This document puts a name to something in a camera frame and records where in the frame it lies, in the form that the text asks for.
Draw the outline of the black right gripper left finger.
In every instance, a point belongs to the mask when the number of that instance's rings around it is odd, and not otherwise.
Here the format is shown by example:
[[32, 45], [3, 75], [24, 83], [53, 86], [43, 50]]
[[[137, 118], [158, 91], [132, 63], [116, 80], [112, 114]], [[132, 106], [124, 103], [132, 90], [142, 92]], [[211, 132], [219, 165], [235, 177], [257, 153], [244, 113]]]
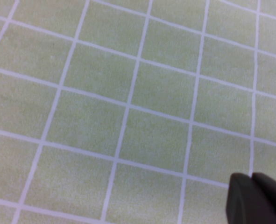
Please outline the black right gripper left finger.
[[252, 176], [230, 176], [226, 217], [229, 224], [276, 224], [276, 213]]

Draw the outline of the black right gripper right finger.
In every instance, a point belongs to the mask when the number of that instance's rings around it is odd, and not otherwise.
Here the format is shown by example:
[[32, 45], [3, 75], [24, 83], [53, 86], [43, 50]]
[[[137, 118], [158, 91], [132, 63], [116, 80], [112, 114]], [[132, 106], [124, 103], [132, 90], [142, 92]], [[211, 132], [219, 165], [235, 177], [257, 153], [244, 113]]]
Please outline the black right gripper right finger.
[[252, 180], [262, 190], [276, 213], [276, 181], [264, 173], [253, 173]]

